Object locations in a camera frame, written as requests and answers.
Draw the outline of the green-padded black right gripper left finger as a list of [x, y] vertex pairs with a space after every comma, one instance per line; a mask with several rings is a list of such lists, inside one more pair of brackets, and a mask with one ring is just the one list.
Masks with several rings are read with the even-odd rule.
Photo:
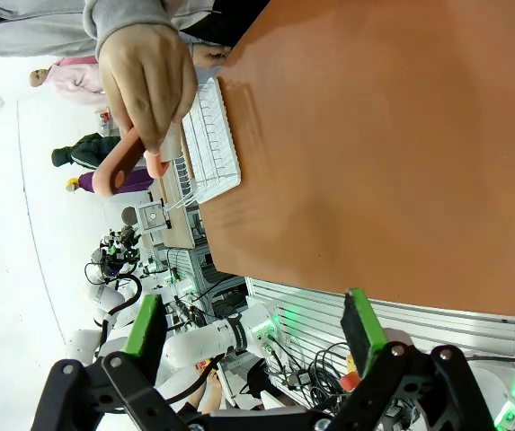
[[123, 350], [88, 366], [61, 359], [51, 367], [31, 428], [95, 430], [123, 409], [140, 430], [185, 430], [154, 387], [167, 329], [162, 297], [146, 295]]

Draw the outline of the green-padded black right gripper right finger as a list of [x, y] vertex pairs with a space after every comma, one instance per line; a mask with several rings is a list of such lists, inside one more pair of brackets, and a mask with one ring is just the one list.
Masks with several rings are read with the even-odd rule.
[[374, 430], [393, 400], [415, 404], [429, 430], [494, 430], [495, 424], [463, 352], [452, 345], [429, 354], [390, 341], [363, 290], [344, 297], [342, 331], [360, 383], [330, 430]]

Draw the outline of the person's right hand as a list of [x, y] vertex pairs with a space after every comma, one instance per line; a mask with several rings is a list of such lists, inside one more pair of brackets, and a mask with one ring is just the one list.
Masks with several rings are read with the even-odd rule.
[[112, 33], [98, 56], [111, 113], [159, 154], [173, 123], [191, 109], [198, 81], [188, 47], [165, 25], [136, 24]]

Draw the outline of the person's left hand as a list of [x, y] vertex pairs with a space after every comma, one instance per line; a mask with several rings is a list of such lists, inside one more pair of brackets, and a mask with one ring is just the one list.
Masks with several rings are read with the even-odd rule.
[[222, 66], [230, 52], [231, 48], [228, 46], [195, 43], [192, 45], [191, 55], [196, 67], [211, 69]]

